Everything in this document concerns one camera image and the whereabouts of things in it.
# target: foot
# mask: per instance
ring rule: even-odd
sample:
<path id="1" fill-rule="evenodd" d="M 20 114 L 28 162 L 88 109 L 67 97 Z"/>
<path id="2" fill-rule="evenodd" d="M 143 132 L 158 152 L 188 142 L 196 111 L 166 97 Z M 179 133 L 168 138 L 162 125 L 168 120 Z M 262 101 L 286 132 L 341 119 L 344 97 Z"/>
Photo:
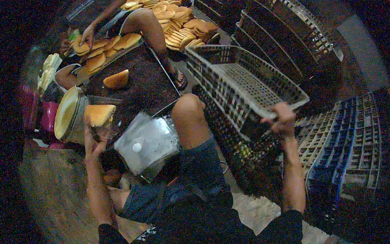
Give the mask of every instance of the foot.
<path id="1" fill-rule="evenodd" d="M 180 70 L 177 70 L 177 75 L 176 75 L 176 70 L 172 65 L 169 70 L 169 76 L 171 77 L 172 81 L 175 83 L 178 90 L 182 90 L 186 85 L 186 79 L 185 79 L 186 77 L 184 73 L 181 72 Z"/>

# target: black t-shirt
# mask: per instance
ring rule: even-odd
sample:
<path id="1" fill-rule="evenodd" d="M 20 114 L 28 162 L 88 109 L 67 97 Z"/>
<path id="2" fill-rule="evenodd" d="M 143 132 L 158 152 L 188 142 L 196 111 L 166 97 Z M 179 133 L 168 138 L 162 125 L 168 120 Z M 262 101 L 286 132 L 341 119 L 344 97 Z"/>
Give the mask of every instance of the black t-shirt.
<path id="1" fill-rule="evenodd" d="M 302 214 L 289 210 L 274 219 L 258 236 L 243 225 L 238 212 L 224 204 L 231 193 L 224 191 L 209 202 L 200 198 L 177 203 L 165 210 L 160 220 L 137 237 L 140 243 L 301 243 Z M 99 226 L 99 241 L 127 243 L 108 224 Z"/>

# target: white plastic crate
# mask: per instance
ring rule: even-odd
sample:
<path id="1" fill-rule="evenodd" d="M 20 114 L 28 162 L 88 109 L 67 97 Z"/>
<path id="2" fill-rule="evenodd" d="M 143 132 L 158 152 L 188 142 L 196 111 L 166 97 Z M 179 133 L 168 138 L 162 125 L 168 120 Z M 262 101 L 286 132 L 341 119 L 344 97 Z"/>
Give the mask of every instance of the white plastic crate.
<path id="1" fill-rule="evenodd" d="M 275 104 L 287 102 L 296 109 L 309 101 L 288 77 L 241 47 L 187 47 L 186 54 L 189 71 L 238 131 L 251 109 L 262 117 L 275 118 L 271 111 Z"/>

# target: green object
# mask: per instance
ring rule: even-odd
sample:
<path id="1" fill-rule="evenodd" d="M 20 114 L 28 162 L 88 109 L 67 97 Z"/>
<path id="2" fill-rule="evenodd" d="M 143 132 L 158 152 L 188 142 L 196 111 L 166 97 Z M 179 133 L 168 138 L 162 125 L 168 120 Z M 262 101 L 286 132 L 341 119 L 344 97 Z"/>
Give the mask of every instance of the green object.
<path id="1" fill-rule="evenodd" d="M 80 35 L 80 30 L 79 29 L 73 30 L 71 36 L 69 37 L 69 40 L 73 41 L 73 39 L 78 35 Z"/>

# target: knee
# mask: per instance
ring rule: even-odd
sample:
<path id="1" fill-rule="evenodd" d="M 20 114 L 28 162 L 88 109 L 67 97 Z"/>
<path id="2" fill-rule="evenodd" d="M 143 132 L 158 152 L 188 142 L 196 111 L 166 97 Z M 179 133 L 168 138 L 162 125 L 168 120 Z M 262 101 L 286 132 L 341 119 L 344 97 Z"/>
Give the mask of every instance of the knee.
<path id="1" fill-rule="evenodd" d="M 203 109 L 206 107 L 197 95 L 188 93 L 184 94 L 175 104 L 172 115 L 183 113 L 203 113 Z"/>
<path id="2" fill-rule="evenodd" d="M 139 23 L 149 22 L 151 19 L 156 18 L 156 16 L 153 14 L 151 9 L 139 9 L 136 12 L 134 12 L 133 17 Z"/>

